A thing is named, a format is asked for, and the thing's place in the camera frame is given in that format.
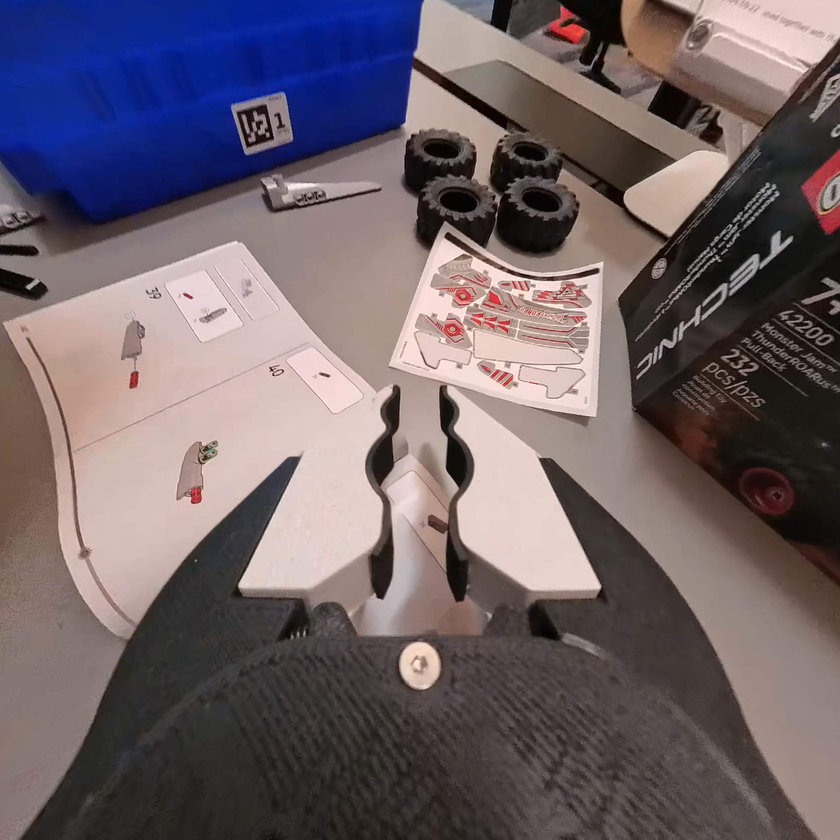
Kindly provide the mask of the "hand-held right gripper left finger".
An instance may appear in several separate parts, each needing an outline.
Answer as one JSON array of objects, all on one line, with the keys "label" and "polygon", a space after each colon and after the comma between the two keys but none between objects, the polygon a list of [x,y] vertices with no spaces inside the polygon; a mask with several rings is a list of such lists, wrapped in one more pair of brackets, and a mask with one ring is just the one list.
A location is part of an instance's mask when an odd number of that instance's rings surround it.
[{"label": "hand-held right gripper left finger", "polygon": [[392,582],[391,502],[401,390],[381,389],[339,415],[303,452],[238,591],[306,603],[383,599]]}]

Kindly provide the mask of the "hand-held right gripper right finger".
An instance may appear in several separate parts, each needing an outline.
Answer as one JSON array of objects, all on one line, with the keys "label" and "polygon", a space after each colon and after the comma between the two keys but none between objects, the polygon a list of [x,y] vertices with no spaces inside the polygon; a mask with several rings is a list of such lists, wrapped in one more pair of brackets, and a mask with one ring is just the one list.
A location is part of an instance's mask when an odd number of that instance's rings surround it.
[{"label": "hand-held right gripper right finger", "polygon": [[591,600],[602,584],[538,453],[449,385],[438,394],[448,507],[446,573],[457,602],[528,607]]}]

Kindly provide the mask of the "white instruction booklet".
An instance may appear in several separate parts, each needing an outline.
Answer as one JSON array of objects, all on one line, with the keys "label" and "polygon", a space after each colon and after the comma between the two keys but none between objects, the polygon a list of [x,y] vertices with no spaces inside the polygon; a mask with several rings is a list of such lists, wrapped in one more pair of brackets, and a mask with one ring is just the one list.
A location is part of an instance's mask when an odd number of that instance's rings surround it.
[{"label": "white instruction booklet", "polygon": [[238,241],[4,327],[47,420],[66,566],[123,639],[190,549],[376,393]]}]

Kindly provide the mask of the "blue plastic bin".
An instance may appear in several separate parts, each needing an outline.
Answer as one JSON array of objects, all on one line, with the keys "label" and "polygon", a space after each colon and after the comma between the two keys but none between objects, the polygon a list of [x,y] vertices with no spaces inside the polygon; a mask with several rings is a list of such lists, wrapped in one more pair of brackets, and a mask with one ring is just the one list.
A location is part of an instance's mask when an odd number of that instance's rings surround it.
[{"label": "blue plastic bin", "polygon": [[[398,129],[419,1],[1,3],[1,157],[104,223]],[[231,104],[283,91],[246,156]]]}]

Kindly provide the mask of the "toy sticker sheet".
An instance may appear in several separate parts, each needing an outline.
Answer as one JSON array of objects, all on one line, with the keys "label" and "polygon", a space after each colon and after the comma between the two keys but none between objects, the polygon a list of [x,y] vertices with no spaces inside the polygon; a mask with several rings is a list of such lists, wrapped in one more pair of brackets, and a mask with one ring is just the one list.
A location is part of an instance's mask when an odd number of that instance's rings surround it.
[{"label": "toy sticker sheet", "polygon": [[523,406],[594,417],[603,268],[520,269],[445,224],[390,367]]}]

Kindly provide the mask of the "black toy set box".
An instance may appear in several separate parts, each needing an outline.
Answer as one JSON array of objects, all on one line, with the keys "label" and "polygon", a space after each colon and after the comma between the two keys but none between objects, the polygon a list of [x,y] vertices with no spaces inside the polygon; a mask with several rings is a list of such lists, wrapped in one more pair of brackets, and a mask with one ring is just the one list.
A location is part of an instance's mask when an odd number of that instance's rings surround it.
[{"label": "black toy set box", "polygon": [[838,44],[618,306],[634,411],[838,582]]}]

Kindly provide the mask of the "black toy tyre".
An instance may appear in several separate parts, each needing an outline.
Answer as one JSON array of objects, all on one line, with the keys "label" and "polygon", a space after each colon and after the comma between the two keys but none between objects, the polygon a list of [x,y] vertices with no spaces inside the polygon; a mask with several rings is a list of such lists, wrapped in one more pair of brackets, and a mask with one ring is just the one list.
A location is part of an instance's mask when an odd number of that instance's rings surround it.
[{"label": "black toy tyre", "polygon": [[557,182],[562,166],[561,152],[551,143],[530,133],[508,133],[498,141],[493,152],[490,185],[501,194],[510,184],[525,177]]},{"label": "black toy tyre", "polygon": [[485,185],[465,175],[439,176],[418,196],[416,231],[432,244],[445,224],[479,246],[486,246],[496,224],[497,198]]},{"label": "black toy tyre", "polygon": [[576,195],[548,178],[523,176],[500,195],[497,234],[520,251],[541,254],[560,248],[580,212]]},{"label": "black toy tyre", "polygon": [[465,135],[446,129],[426,129],[406,141],[404,182],[415,193],[439,177],[471,178],[477,163],[476,146]]}]

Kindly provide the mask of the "grey wedge toy panel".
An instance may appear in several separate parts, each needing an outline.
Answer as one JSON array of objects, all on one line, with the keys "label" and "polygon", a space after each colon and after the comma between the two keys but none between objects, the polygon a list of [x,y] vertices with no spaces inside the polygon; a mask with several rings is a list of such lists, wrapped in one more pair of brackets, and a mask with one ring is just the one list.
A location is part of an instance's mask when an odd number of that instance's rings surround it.
[{"label": "grey wedge toy panel", "polygon": [[260,184],[268,209],[274,213],[378,193],[382,190],[382,185],[375,182],[289,182],[279,173],[263,176]]}]

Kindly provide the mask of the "white chair seat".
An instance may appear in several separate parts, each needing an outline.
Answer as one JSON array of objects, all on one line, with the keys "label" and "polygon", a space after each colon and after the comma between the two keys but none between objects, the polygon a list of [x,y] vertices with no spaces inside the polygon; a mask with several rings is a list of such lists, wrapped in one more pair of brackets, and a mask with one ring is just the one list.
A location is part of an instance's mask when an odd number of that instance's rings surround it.
[{"label": "white chair seat", "polygon": [[670,238],[730,167],[721,152],[699,150],[628,188],[624,208],[639,223]]}]

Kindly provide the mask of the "dark flat toy bar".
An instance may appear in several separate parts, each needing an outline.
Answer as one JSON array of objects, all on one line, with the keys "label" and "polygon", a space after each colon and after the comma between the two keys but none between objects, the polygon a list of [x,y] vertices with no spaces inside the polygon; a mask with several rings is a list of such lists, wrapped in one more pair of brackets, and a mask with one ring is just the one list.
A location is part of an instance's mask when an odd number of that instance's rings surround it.
[{"label": "dark flat toy bar", "polygon": [[0,269],[0,286],[1,292],[31,301],[43,298],[49,291],[42,280],[3,267]]}]

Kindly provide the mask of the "printed marker tag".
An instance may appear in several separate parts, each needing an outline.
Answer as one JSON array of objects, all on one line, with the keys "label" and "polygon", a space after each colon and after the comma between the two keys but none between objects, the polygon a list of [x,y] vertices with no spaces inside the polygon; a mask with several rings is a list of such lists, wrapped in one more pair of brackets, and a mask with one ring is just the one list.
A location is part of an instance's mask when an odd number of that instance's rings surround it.
[{"label": "printed marker tag", "polygon": [[235,102],[230,110],[246,156],[273,151],[294,140],[287,95],[283,91]]}]

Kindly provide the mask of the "adjacent white table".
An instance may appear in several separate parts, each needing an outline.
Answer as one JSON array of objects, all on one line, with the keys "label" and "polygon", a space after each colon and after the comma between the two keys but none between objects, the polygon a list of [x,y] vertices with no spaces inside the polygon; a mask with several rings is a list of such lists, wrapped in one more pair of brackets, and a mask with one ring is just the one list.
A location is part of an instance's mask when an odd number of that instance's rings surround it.
[{"label": "adjacent white table", "polygon": [[613,193],[690,154],[721,155],[447,2],[423,4],[415,69],[497,126],[553,142]]}]

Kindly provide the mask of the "black stand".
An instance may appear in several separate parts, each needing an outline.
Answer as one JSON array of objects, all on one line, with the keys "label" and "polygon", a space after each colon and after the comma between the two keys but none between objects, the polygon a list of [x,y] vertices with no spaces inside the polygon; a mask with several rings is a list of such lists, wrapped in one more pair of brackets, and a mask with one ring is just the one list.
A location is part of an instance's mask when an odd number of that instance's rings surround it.
[{"label": "black stand", "polygon": [[625,46],[622,29],[622,1],[562,1],[577,22],[589,33],[589,38],[579,57],[579,63],[588,67],[581,75],[617,95],[622,89],[603,72],[606,53],[610,46]]}]

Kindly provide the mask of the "white device box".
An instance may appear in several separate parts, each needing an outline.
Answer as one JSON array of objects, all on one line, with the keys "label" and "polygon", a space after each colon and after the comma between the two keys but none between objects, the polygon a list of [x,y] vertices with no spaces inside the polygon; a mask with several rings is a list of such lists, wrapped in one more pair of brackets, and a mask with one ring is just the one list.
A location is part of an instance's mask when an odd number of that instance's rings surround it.
[{"label": "white device box", "polygon": [[673,67],[724,99],[774,113],[839,34],[838,1],[685,1]]}]

